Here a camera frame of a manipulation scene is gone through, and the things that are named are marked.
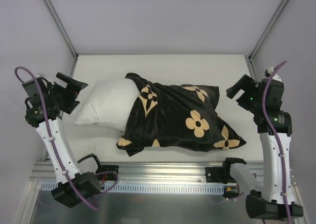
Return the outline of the white pillow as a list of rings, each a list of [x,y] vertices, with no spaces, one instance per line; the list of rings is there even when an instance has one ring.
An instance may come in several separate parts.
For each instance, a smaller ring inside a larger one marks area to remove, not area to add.
[[[98,125],[124,131],[140,92],[134,81],[121,78],[95,83],[75,118],[75,125]]]

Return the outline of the black pillowcase with beige flowers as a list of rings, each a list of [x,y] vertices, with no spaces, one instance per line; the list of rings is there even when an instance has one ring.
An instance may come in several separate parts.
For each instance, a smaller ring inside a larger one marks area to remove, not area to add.
[[[246,141],[216,112],[218,86],[163,85],[127,73],[139,95],[116,146],[129,156],[144,148],[179,147],[198,152],[237,149]]]

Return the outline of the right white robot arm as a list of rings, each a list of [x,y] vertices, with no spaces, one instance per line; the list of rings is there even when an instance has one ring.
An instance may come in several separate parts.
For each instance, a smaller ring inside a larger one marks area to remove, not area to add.
[[[246,196],[245,207],[252,219],[288,221],[304,215],[303,207],[295,203],[289,165],[292,119],[281,111],[284,84],[273,77],[261,82],[244,75],[227,89],[227,97],[237,99],[243,109],[254,115],[254,123],[263,150],[264,178],[260,183],[241,158],[226,158],[222,163],[224,183],[236,181]]]

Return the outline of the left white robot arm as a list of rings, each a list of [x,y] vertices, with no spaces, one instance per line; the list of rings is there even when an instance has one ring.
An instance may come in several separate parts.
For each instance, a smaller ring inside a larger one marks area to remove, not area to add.
[[[84,203],[98,211],[98,206],[89,199],[101,192],[98,179],[102,177],[103,167],[97,163],[90,163],[86,169],[80,167],[67,140],[61,116],[62,113],[71,114],[79,105],[77,97],[87,83],[57,73],[56,77],[66,84],[61,86],[42,76],[29,75],[30,80],[22,82],[28,95],[25,120],[40,136],[51,159],[57,183],[51,191],[52,197],[69,208]]]

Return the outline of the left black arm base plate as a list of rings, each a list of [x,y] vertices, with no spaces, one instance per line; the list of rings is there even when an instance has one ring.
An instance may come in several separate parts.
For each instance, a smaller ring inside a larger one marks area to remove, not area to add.
[[[100,181],[115,181],[119,174],[118,165],[101,165],[97,168],[95,175]]]

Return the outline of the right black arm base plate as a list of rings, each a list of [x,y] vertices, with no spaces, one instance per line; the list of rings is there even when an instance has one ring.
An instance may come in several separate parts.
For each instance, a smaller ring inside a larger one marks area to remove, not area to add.
[[[205,178],[207,183],[235,183],[229,171],[223,167],[205,167]]]

